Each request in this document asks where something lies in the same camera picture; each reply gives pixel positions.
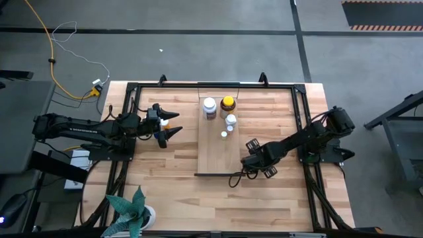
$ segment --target potted plant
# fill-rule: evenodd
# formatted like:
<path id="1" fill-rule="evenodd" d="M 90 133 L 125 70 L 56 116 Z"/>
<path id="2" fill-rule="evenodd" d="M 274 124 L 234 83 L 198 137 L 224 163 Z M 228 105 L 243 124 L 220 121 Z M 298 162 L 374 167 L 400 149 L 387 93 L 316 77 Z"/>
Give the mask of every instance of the potted plant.
<path id="1" fill-rule="evenodd" d="M 132 202 L 118 196 L 106 195 L 110 205 L 120 214 L 119 218 L 108 227 L 101 237 L 111 236 L 120 231 L 130 231 L 130 237 L 139 237 L 139 231 L 150 228 L 156 220 L 156 213 L 151 206 L 145 205 L 145 196 L 139 186 Z"/>

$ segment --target yellow lid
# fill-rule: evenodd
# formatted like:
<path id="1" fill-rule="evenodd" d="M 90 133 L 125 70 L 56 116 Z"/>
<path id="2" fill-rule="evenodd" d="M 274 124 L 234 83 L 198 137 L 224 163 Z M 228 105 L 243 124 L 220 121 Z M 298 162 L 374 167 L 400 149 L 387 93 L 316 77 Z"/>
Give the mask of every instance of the yellow lid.
<path id="1" fill-rule="evenodd" d="M 233 105 L 233 97 L 226 96 L 223 98 L 223 105 L 225 106 L 232 106 Z"/>

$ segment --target yellow cable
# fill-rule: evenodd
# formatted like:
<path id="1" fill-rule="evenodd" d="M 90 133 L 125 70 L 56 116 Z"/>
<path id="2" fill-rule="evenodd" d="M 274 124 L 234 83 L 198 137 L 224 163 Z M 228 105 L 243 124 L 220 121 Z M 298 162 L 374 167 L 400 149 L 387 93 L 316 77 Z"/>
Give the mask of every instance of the yellow cable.
<path id="1" fill-rule="evenodd" d="M 70 151 L 70 150 L 79 149 L 79 148 L 81 148 L 81 146 L 77 145 L 77 146 L 72 146 L 72 147 L 66 148 L 63 151 Z"/>
<path id="2" fill-rule="evenodd" d="M 52 57 L 51 57 L 51 59 L 52 60 L 54 60 L 54 49 L 53 49 L 53 42 L 52 42 L 52 39 L 50 38 L 50 34 L 48 33 L 48 30 L 47 30 L 47 28 L 46 28 L 46 25 L 44 24 L 44 22 L 41 20 L 41 18 L 40 18 L 40 16 L 38 16 L 38 13 L 35 11 L 35 9 L 32 7 L 32 5 L 27 1 L 27 0 L 25 0 L 25 3 L 28 5 L 28 7 L 31 9 L 31 11 L 34 13 L 34 15 L 37 17 L 37 19 L 38 19 L 38 21 L 40 21 L 40 23 L 41 23 L 41 25 L 42 25 L 42 27 L 44 28 L 44 30 L 46 31 L 46 34 L 47 34 L 47 37 L 48 37 L 48 41 L 50 42 L 50 49 L 51 49 L 51 53 L 52 53 Z M 92 94 L 89 94 L 88 96 L 85 96 L 85 97 L 76 97 L 76 96 L 73 96 L 71 93 L 69 93 L 68 91 L 66 91 L 66 89 L 64 89 L 60 84 L 59 84 L 59 82 L 56 80 L 56 78 L 54 77 L 54 71 L 53 71 L 53 63 L 52 62 L 50 62 L 50 73 L 52 74 L 52 79 L 53 79 L 53 81 L 54 81 L 54 83 L 63 91 L 63 92 L 65 92 L 67 95 L 69 95 L 71 98 L 73 98 L 73 99 L 79 99 L 79 100 L 81 100 L 81 99 L 87 99 L 87 98 L 89 98 L 89 97 L 92 97 L 93 95 Z"/>

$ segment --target bottle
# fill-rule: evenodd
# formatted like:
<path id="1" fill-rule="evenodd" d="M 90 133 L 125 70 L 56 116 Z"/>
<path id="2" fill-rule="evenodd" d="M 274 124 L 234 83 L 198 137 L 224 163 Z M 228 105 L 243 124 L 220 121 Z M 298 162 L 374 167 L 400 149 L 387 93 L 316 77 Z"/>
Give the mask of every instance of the bottle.
<path id="1" fill-rule="evenodd" d="M 164 120 L 164 119 L 160 119 L 160 126 L 162 130 L 171 128 L 171 125 L 169 124 L 169 120 Z"/>
<path id="2" fill-rule="evenodd" d="M 160 127 L 161 130 L 170 129 L 171 125 L 169 124 L 169 120 L 160 119 Z M 159 133 L 154 133 L 154 138 L 159 138 Z"/>
<path id="3" fill-rule="evenodd" d="M 222 136 L 222 140 L 226 140 L 227 132 L 221 132 L 220 135 Z"/>
<path id="4" fill-rule="evenodd" d="M 234 114 L 229 114 L 227 115 L 226 119 L 225 119 L 225 123 L 226 126 L 235 126 L 235 124 L 237 123 L 237 118 L 235 117 Z"/>
<path id="5" fill-rule="evenodd" d="M 226 127 L 226 131 L 227 131 L 227 134 L 228 134 L 228 135 L 232 134 L 232 132 L 233 132 L 233 127 L 232 127 L 232 126 L 227 126 L 227 127 Z"/>
<path id="6" fill-rule="evenodd" d="M 216 102 L 214 101 L 213 98 L 206 98 L 204 99 L 204 103 L 203 103 L 203 112 L 204 112 L 204 118 L 206 118 L 207 120 L 213 120 L 214 118 L 216 118 Z"/>
<path id="7" fill-rule="evenodd" d="M 231 114 L 235 110 L 235 106 L 236 103 L 235 100 L 233 100 L 233 97 L 224 97 L 220 102 L 220 117 L 225 119 L 227 115 Z"/>

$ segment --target label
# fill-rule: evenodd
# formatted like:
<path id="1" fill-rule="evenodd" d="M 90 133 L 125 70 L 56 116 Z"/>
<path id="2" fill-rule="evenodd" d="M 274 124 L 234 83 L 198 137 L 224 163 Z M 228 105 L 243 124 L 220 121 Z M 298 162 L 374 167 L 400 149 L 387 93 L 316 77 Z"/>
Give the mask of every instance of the label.
<path id="1" fill-rule="evenodd" d="M 207 120 L 213 120 L 214 118 L 216 118 L 216 111 L 206 112 L 206 119 Z"/>

